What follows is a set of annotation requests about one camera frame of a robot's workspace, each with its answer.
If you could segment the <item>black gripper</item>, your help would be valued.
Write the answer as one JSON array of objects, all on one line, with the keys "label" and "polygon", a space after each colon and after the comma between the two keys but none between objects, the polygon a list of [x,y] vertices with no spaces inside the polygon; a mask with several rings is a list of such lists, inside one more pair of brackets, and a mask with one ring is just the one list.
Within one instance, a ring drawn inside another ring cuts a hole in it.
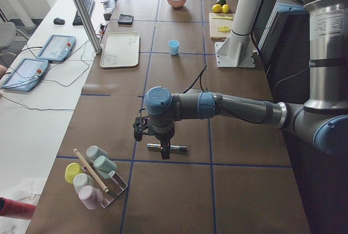
[{"label": "black gripper", "polygon": [[161,142],[161,157],[162,159],[170,159],[170,140],[174,136],[174,128],[165,133],[155,133],[155,137]]}]

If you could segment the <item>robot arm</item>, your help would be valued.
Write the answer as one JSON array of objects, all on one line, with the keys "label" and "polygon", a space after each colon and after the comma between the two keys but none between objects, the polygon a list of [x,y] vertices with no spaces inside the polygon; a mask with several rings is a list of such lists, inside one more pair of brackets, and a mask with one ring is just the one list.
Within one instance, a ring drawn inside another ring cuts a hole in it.
[{"label": "robot arm", "polygon": [[134,138],[155,136],[163,159],[170,157],[175,121],[230,116],[272,124],[317,149],[347,154],[347,0],[278,0],[278,11],[309,12],[309,99],[304,104],[270,103],[188,89],[173,94],[151,88],[147,116],[134,122]]}]

